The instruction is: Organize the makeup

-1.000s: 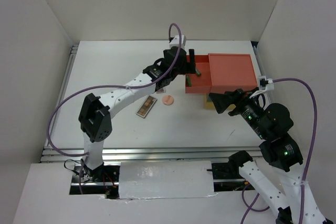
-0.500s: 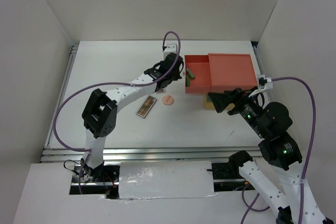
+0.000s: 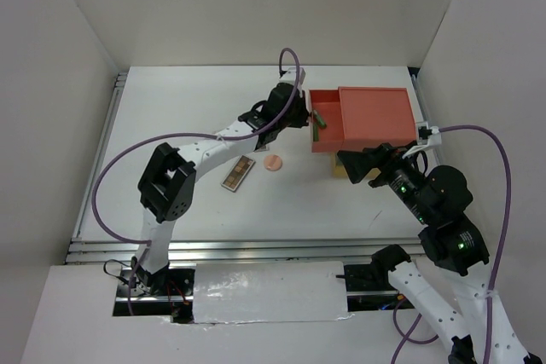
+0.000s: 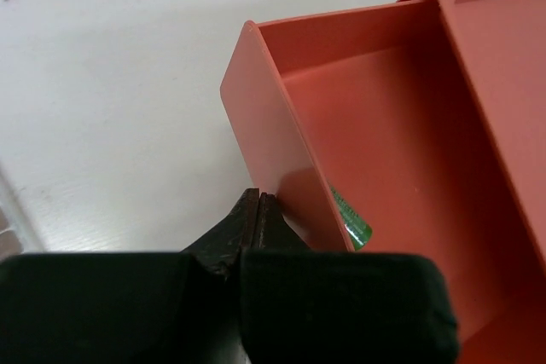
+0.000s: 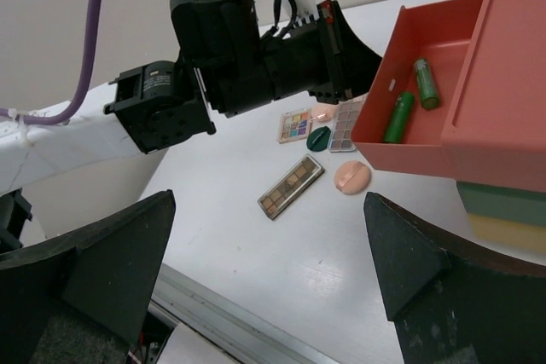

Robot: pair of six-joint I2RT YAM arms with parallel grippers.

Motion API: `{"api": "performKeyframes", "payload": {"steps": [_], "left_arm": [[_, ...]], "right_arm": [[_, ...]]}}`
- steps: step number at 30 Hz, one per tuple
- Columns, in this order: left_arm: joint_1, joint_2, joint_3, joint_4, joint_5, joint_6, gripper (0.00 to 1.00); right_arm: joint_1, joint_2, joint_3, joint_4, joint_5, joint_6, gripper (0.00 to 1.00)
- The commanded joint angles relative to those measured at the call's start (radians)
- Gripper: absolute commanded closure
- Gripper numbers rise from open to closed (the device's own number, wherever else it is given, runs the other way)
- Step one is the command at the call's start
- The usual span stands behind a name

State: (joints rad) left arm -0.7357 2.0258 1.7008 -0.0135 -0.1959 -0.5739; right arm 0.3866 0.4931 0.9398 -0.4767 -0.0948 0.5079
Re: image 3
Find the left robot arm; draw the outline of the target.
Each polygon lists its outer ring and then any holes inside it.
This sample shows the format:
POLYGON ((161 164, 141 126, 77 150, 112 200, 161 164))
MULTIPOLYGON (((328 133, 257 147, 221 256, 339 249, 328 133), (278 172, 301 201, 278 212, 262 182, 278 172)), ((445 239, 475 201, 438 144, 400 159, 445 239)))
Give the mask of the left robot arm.
POLYGON ((207 172, 268 145, 287 127, 305 127, 308 118, 302 82, 283 79, 266 100, 212 138, 181 147, 160 144, 138 183, 145 241, 131 259, 138 286, 150 295, 166 288, 175 222, 189 210, 195 185, 207 172))

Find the dark green round compact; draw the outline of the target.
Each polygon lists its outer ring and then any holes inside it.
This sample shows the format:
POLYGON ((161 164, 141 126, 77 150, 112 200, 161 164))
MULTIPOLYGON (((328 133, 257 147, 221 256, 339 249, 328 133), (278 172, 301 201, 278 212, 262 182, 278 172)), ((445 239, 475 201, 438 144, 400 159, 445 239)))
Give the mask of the dark green round compact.
POLYGON ((317 124, 312 125, 312 140, 314 142, 319 141, 319 128, 318 128, 317 124))

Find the coral top drawer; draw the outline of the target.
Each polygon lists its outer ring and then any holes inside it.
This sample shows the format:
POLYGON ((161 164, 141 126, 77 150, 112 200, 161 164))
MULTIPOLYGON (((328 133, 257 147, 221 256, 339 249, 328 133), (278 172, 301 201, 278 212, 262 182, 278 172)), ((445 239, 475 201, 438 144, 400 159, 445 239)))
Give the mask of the coral top drawer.
POLYGON ((338 90, 309 90, 311 151, 334 153, 344 141, 340 93, 338 90))

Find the green lipstick tube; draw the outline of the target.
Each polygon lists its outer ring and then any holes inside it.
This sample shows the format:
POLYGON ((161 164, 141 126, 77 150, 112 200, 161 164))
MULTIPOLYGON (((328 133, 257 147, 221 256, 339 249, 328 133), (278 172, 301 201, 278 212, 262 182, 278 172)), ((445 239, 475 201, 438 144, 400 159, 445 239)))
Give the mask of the green lipstick tube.
POLYGON ((312 111, 312 119, 315 124, 317 124, 318 128, 320 130, 324 130, 327 128, 327 123, 321 116, 321 114, 317 110, 312 111))

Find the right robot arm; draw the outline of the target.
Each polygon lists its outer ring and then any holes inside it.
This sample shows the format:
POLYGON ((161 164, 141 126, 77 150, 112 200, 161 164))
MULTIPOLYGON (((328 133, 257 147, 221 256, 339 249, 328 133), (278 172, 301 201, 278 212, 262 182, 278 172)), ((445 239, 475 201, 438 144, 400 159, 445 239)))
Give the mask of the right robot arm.
POLYGON ((489 289, 490 253, 478 228, 464 211, 473 196, 456 168, 419 172, 402 148, 382 144, 362 152, 339 151, 351 183, 369 181, 389 187, 422 225, 418 234, 427 258, 450 283, 459 305, 454 309, 423 278, 410 256, 390 245, 372 256, 372 281, 401 292, 441 340, 450 363, 539 363, 519 341, 500 297, 489 289))

